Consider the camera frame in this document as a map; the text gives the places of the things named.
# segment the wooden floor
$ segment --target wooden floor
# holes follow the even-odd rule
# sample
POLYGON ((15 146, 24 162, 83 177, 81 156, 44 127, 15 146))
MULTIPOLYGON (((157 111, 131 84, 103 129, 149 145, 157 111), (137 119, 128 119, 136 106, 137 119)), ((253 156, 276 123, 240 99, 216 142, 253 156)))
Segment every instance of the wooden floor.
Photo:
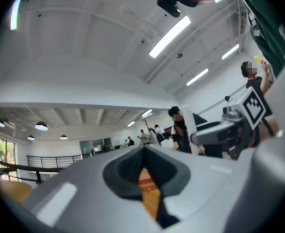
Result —
POLYGON ((142 199, 144 206, 150 215, 156 219, 161 192, 157 188, 156 184, 154 184, 146 169, 142 170, 138 185, 142 189, 142 199))

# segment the camera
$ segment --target camera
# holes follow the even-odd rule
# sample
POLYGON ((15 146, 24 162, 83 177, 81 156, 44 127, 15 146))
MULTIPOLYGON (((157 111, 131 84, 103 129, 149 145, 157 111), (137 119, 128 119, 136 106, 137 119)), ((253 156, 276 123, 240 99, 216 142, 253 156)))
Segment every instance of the camera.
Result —
POLYGON ((167 11, 173 17, 180 16, 180 10, 177 6, 177 0, 158 0, 158 6, 167 11))

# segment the green shirt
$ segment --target green shirt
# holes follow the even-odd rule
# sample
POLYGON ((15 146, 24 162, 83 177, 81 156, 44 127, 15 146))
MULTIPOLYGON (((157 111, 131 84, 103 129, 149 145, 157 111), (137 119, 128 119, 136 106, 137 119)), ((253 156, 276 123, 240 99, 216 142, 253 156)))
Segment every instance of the green shirt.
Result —
POLYGON ((285 27, 268 0, 245 0, 251 14, 250 33, 277 77, 285 66, 285 27))

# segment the metal railing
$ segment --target metal railing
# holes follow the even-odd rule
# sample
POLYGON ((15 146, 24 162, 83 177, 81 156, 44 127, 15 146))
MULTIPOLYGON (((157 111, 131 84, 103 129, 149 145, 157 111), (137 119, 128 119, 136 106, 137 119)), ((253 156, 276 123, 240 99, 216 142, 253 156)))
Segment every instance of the metal railing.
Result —
POLYGON ((90 154, 62 156, 62 157, 40 157, 27 155, 28 166, 42 168, 65 168, 82 159, 90 157, 90 154))
POLYGON ((7 162, 0 161, 0 179, 2 179, 2 175, 6 175, 10 178, 16 178, 22 181, 33 181, 38 184, 42 183, 43 180, 41 179, 40 173, 58 173, 62 170, 62 168, 42 168, 42 167, 30 167, 30 166, 22 166, 22 165, 15 165, 10 164, 7 162), (23 171, 31 171, 36 173, 37 179, 26 179, 21 178, 18 176, 11 176, 9 175, 9 172, 14 172, 17 170, 23 170, 23 171))

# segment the black hair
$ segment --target black hair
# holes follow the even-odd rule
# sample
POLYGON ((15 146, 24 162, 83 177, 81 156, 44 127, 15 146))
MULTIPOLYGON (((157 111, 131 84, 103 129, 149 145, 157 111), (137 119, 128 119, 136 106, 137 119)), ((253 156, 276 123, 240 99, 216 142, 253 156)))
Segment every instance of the black hair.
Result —
POLYGON ((247 65, 248 65, 248 61, 243 62, 243 64, 241 64, 240 69, 241 69, 241 74, 247 78, 248 74, 247 74, 247 65))
POLYGON ((172 117, 173 115, 179 114, 179 112, 180 112, 180 109, 177 106, 174 106, 168 110, 168 114, 170 115, 170 117, 172 117))

